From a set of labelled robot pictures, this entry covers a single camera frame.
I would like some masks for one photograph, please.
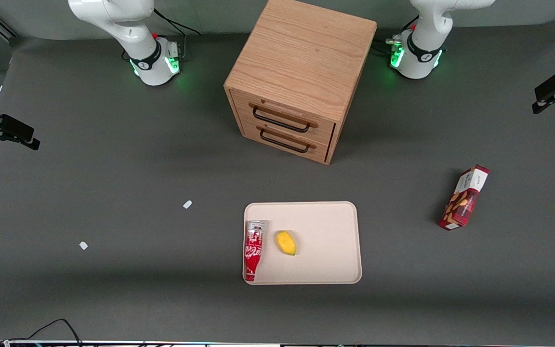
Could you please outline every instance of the tray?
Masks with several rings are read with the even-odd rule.
[[[357,208],[348,201],[264,202],[249,204],[248,220],[265,223],[263,250],[251,285],[353,284],[361,279]],[[275,242],[288,230],[296,255],[282,253]],[[242,256],[245,280],[245,258]]]

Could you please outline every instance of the white wall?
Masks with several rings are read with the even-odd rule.
[[[379,27],[403,26],[416,15],[408,0],[304,0],[344,13],[376,20]],[[203,33],[249,32],[266,0],[156,0],[167,17]],[[107,34],[81,22],[67,0],[0,0],[0,17],[20,35],[69,40],[105,38]],[[555,20],[555,0],[497,0],[487,9],[454,13],[456,26],[521,26]],[[152,31],[172,33],[153,15],[146,21]]]

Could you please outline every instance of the cable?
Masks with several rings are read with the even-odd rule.
[[[418,19],[419,19],[419,15],[417,15],[417,17],[414,17],[414,19],[412,19],[410,22],[408,22],[408,24],[406,24],[406,25],[402,28],[402,30],[408,29],[408,27],[410,27],[410,24],[414,23],[414,21],[415,21],[415,20],[418,20]]]
[[[163,18],[164,20],[166,20],[167,22],[169,22],[169,23],[171,23],[171,24],[176,24],[177,26],[184,27],[184,28],[186,28],[186,29],[188,29],[188,30],[192,30],[193,32],[197,33],[198,35],[202,35],[202,34],[199,33],[198,30],[196,30],[196,29],[192,29],[192,28],[190,28],[190,27],[184,26],[184,25],[181,24],[181,23],[177,23],[177,22],[175,22],[174,20],[168,19],[168,18],[165,17],[162,13],[160,13],[160,11],[157,11],[156,9],[154,9],[154,12],[155,12],[158,16],[160,16],[161,18]]]
[[[379,48],[374,47],[374,45],[370,46],[370,48],[372,48],[372,49],[374,49],[375,51],[381,53],[381,55],[383,55],[383,54],[391,54],[390,51],[384,51],[383,49],[379,49]]]
[[[31,334],[29,337],[15,337],[15,338],[9,338],[7,340],[1,340],[0,341],[0,345],[2,345],[2,343],[4,343],[4,341],[25,341],[25,340],[31,340],[32,337],[36,336],[36,334],[38,334],[39,332],[41,332],[42,330],[50,327],[51,325],[57,323],[58,321],[63,321],[63,323],[66,323],[66,325],[68,326],[68,328],[70,328],[70,331],[72,332],[72,334],[74,335],[74,339],[77,341],[77,344],[79,345],[79,347],[83,347],[83,343],[81,341],[81,339],[79,338],[79,335],[77,334],[77,332],[74,331],[74,328],[70,325],[70,323],[63,319],[63,318],[59,318],[59,319],[55,319],[53,321],[51,321],[50,323],[44,325],[44,327],[41,327],[40,329],[37,329],[33,334]]]
[[[181,53],[181,59],[185,58],[185,53],[187,53],[187,35],[181,29],[179,29],[179,27],[177,25],[182,26],[184,28],[188,28],[188,29],[198,33],[198,35],[201,35],[201,33],[199,33],[198,31],[196,31],[192,28],[186,27],[183,24],[179,24],[179,23],[175,22],[174,20],[170,20],[167,17],[164,17],[164,15],[162,13],[160,13],[160,11],[157,11],[156,9],[154,9],[154,12],[158,16],[160,16],[160,18],[163,18],[163,20],[166,20],[168,22],[168,24],[170,24],[173,28],[177,29],[179,31],[179,33],[181,33],[181,35],[183,35],[183,52]]]

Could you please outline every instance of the cabinet top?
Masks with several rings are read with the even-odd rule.
[[[225,86],[340,122],[375,32],[372,20],[269,0]]]

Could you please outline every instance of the yellow fruit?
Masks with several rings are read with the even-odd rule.
[[[276,234],[276,242],[280,250],[288,255],[295,255],[297,252],[295,240],[292,239],[291,235],[286,230],[278,231]]]

